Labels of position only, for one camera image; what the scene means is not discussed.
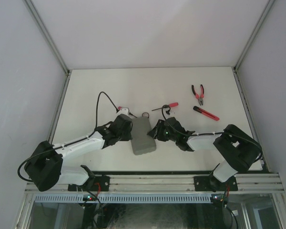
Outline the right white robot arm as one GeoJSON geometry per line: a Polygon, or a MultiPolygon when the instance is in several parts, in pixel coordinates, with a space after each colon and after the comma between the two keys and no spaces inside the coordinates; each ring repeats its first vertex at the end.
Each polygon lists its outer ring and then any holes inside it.
{"type": "Polygon", "coordinates": [[[217,150],[224,161],[217,165],[209,176],[210,187],[221,190],[228,179],[237,173],[245,173],[263,156],[262,147],[236,125],[229,124],[221,132],[196,133],[184,129],[171,117],[159,119],[147,133],[159,141],[173,141],[182,151],[217,150]]]}

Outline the red black pliers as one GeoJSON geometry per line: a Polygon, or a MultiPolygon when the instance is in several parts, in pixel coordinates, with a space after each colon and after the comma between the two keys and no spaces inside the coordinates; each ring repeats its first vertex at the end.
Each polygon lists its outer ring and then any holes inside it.
{"type": "Polygon", "coordinates": [[[200,93],[196,92],[194,85],[191,85],[191,89],[199,105],[200,106],[204,105],[204,86],[202,84],[200,85],[200,91],[201,91],[200,93]]]}

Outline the grey plastic tool case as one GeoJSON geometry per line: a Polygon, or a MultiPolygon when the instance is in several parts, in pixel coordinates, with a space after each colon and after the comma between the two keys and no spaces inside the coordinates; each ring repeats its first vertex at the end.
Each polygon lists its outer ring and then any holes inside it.
{"type": "Polygon", "coordinates": [[[134,155],[143,155],[156,150],[155,139],[148,135],[151,131],[150,121],[147,117],[141,116],[132,119],[131,145],[134,155]]]}

